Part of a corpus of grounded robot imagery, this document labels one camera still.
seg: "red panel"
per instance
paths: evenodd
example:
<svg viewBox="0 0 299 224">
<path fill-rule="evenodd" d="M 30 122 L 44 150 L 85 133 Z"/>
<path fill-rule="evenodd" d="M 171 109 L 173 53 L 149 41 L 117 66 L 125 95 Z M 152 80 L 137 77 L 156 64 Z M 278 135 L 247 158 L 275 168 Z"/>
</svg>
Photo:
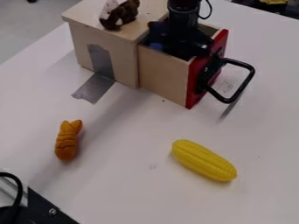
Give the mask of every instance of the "red panel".
<svg viewBox="0 0 299 224">
<path fill-rule="evenodd" d="M 212 53 L 216 53 L 220 48 L 223 49 L 224 56 L 226 50 L 226 42 L 228 37 L 228 30 L 221 30 L 221 32 L 215 38 L 215 45 L 212 48 Z M 197 57 L 190 65 L 189 65 L 189 78 L 188 78 L 188 88 L 187 88 L 187 99 L 186 99 L 186 107 L 191 109 L 196 103 L 200 101 L 201 98 L 204 97 L 203 94 L 196 94 L 196 81 L 198 77 L 198 73 L 203 67 L 205 67 L 206 63 L 209 61 L 211 57 Z M 218 75 L 220 75 L 221 70 L 215 75 L 215 78 L 210 81 L 210 85 L 216 80 Z"/>
</svg>

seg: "screw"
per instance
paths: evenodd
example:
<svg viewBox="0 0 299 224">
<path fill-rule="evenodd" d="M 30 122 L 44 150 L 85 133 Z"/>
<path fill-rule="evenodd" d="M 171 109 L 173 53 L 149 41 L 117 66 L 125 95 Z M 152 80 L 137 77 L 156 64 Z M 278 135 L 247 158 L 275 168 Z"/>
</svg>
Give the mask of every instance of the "screw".
<svg viewBox="0 0 299 224">
<path fill-rule="evenodd" d="M 49 215 L 50 215 L 50 216 L 55 216 L 56 213 L 57 213 L 57 211 L 56 211 L 55 208 L 51 208 L 51 209 L 49 210 Z"/>
</svg>

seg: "gray duct tape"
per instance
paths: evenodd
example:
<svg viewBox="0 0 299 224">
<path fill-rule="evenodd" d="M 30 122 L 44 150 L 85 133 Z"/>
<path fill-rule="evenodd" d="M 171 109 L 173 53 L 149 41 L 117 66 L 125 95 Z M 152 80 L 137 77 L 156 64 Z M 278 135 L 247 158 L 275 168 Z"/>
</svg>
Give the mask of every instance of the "gray duct tape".
<svg viewBox="0 0 299 224">
<path fill-rule="evenodd" d="M 83 99 L 95 104 L 112 87 L 113 84 L 115 84 L 114 80 L 110 80 L 102 76 L 101 73 L 95 73 L 72 94 L 72 97 L 75 99 Z"/>
<path fill-rule="evenodd" d="M 96 73 L 72 97 L 95 104 L 115 83 L 115 77 L 109 52 L 98 45 L 89 45 L 88 51 Z"/>
</svg>

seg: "yellow corn cob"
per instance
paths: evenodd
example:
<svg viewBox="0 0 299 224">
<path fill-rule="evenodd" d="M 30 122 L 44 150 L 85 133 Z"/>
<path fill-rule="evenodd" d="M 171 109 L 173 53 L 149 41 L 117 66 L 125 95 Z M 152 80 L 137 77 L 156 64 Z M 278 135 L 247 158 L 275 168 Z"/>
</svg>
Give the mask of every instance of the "yellow corn cob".
<svg viewBox="0 0 299 224">
<path fill-rule="evenodd" d="M 230 181 L 237 177 L 237 171 L 227 160 L 188 140 L 177 140 L 172 153 L 183 165 L 210 179 Z"/>
</svg>

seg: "wooden board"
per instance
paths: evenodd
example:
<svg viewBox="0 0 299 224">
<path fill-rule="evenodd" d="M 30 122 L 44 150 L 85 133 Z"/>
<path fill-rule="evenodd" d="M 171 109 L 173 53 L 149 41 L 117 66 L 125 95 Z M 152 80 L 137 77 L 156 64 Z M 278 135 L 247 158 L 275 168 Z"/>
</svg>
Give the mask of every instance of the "wooden board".
<svg viewBox="0 0 299 224">
<path fill-rule="evenodd" d="M 141 0 L 136 21 L 124 25 L 120 31 L 107 31 L 99 22 L 101 9 L 105 2 L 100 0 L 82 1 L 64 12 L 62 17 L 69 23 L 86 25 L 99 32 L 104 32 L 108 36 L 116 36 L 135 43 L 147 33 L 149 21 L 161 20 L 167 15 L 167 0 Z"/>
<path fill-rule="evenodd" d="M 139 45 L 138 65 L 142 88 L 185 107 L 189 73 L 187 61 Z"/>
</svg>

